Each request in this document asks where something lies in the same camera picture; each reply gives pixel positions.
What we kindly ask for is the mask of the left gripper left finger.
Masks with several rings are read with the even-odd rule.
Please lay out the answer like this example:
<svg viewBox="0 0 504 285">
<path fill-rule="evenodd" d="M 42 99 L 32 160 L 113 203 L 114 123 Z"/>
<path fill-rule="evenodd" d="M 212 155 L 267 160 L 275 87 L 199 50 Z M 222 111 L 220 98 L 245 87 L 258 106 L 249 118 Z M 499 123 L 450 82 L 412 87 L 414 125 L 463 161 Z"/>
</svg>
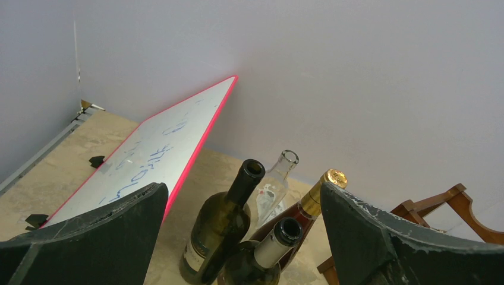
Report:
<svg viewBox="0 0 504 285">
<path fill-rule="evenodd" d="M 168 202 L 151 183 L 1 243 L 2 284 L 143 284 Z"/>
</svg>

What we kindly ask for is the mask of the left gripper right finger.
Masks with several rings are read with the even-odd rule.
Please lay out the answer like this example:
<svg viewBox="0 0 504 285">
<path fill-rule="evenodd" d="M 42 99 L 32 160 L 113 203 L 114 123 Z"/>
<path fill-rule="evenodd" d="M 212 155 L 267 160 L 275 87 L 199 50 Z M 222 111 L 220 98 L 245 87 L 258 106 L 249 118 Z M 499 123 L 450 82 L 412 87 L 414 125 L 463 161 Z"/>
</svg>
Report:
<svg viewBox="0 0 504 285">
<path fill-rule="evenodd" d="M 341 284 L 502 284 L 503 246 L 440 233 L 325 182 L 320 190 Z"/>
</svg>

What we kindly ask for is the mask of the gold capped red wine bottle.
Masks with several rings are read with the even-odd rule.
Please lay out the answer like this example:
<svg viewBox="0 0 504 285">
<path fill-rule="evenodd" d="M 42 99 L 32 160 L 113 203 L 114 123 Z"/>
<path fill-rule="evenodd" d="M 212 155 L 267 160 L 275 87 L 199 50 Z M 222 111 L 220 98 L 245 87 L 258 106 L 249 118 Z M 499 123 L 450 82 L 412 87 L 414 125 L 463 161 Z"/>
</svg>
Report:
<svg viewBox="0 0 504 285">
<path fill-rule="evenodd" d="M 303 228 L 303 236 L 299 244 L 293 247 L 280 259 L 279 265 L 281 267 L 281 271 L 283 271 L 295 258 L 313 224 L 317 220 L 318 216 L 321 215 L 320 189 L 324 182 L 332 182 L 342 189 L 345 189 L 348 184 L 347 177 L 343 172 L 336 169 L 327 170 L 324 174 L 322 174 L 319 181 L 298 202 L 259 227 L 259 229 L 256 230 L 250 238 L 251 240 L 262 241 L 273 229 L 274 225 L 284 217 L 292 217 L 300 223 Z"/>
</svg>

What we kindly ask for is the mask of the dark green wine bottle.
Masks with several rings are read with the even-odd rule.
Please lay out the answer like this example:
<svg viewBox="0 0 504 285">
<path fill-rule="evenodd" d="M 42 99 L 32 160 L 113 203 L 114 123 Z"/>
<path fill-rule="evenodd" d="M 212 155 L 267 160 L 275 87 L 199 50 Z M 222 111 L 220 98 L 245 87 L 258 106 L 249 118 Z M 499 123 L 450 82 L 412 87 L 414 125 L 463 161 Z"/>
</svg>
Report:
<svg viewBox="0 0 504 285">
<path fill-rule="evenodd" d="M 244 160 L 230 189 L 202 205 L 179 264 L 189 284 L 212 284 L 251 224 L 247 201 L 265 176 L 255 159 Z"/>
</svg>

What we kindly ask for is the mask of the silver capped bottle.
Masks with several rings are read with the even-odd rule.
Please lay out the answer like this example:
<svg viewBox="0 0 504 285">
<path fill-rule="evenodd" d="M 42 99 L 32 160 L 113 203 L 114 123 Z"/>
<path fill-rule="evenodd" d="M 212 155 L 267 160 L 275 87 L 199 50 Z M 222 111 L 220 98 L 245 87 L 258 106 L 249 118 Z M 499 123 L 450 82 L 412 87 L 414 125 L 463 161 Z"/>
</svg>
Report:
<svg viewBox="0 0 504 285">
<path fill-rule="evenodd" d="M 303 228 L 296 219 L 282 218 L 262 241 L 241 242 L 226 260 L 217 283 L 278 284 L 279 261 L 299 244 L 302 236 Z"/>
</svg>

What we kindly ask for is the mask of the clear glass bottle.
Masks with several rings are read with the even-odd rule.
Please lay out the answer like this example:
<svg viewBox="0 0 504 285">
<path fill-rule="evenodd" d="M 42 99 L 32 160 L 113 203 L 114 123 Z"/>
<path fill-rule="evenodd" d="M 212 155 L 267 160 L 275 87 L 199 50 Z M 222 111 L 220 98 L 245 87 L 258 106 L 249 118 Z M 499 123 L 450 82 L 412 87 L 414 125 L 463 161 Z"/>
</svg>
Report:
<svg viewBox="0 0 504 285">
<path fill-rule="evenodd" d="M 299 157 L 295 152 L 284 150 L 278 161 L 266 172 L 264 178 L 256 186 L 247 201 L 251 224 L 245 236 L 246 239 L 285 209 L 283 199 L 289 190 L 287 178 L 298 163 Z"/>
</svg>

